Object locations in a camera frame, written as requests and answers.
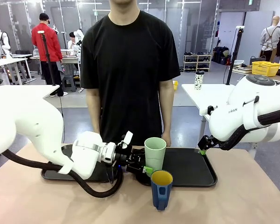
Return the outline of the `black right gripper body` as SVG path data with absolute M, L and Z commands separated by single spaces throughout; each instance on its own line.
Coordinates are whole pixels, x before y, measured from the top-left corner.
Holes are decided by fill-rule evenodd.
M 198 142 L 198 148 L 200 150 L 208 150 L 210 148 L 215 147 L 216 145 L 219 144 L 219 140 L 216 139 L 213 135 L 208 136 L 204 135 Z

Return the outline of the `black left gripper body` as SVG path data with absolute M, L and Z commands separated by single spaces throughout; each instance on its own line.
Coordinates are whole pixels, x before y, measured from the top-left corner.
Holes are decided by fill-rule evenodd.
M 121 147 L 116 148 L 116 165 L 125 167 L 127 172 L 136 172 L 134 160 L 131 159 L 132 146 L 128 146 L 125 149 Z

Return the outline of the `person's left hand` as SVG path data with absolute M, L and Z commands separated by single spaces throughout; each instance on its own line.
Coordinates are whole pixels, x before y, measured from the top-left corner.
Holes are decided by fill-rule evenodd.
M 170 132 L 163 132 L 161 138 L 166 142 L 167 147 L 171 146 L 171 134 L 170 134 Z

